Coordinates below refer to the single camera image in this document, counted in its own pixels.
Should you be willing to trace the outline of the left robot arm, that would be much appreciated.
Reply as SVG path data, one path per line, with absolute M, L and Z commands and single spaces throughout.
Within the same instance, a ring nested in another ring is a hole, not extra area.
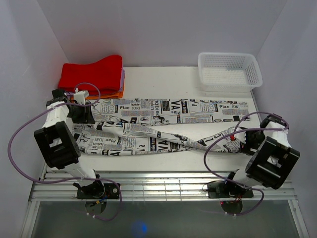
M 105 195 L 105 186 L 98 179 L 95 170 L 81 162 L 81 151 L 76 140 L 78 134 L 72 134 L 74 123 L 93 124 L 91 106 L 86 101 L 88 91 L 75 90 L 72 103 L 66 91 L 55 89 L 53 99 L 47 101 L 49 110 L 45 124 L 34 132 L 35 140 L 46 164 L 69 173 L 77 182 L 73 185 L 84 195 L 101 198 Z

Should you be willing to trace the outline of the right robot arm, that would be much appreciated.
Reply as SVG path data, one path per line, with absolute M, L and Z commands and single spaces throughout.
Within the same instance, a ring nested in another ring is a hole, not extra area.
M 230 140 L 240 142 L 240 153 L 251 156 L 246 168 L 231 172 L 230 181 L 223 185 L 230 197 L 242 196 L 248 187 L 257 185 L 280 188 L 300 158 L 300 152 L 288 142 L 289 126 L 282 117 L 269 115 L 260 128 L 266 131 L 253 129 L 230 136 Z

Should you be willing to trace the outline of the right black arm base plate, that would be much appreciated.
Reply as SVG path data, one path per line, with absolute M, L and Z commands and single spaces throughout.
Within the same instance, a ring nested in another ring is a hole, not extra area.
M 246 190 L 240 186 L 227 181 L 211 181 L 207 184 L 209 198 L 253 198 L 251 190 Z

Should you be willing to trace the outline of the newspaper print trousers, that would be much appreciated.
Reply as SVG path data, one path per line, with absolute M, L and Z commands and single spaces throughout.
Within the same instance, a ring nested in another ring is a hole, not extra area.
M 148 155 L 206 150 L 235 153 L 233 128 L 193 140 L 162 131 L 163 126 L 237 122 L 249 112 L 246 102 L 198 99 L 104 99 L 92 107 L 93 124 L 74 124 L 82 153 L 103 156 Z

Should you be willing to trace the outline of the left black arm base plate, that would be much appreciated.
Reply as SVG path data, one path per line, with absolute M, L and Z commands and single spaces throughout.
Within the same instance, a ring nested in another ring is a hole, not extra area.
M 77 199 L 118 199 L 120 184 L 118 187 L 113 183 L 104 183 L 103 188 L 100 185 L 94 188 L 89 188 L 86 192 L 83 192 L 82 189 L 77 189 L 76 198 Z

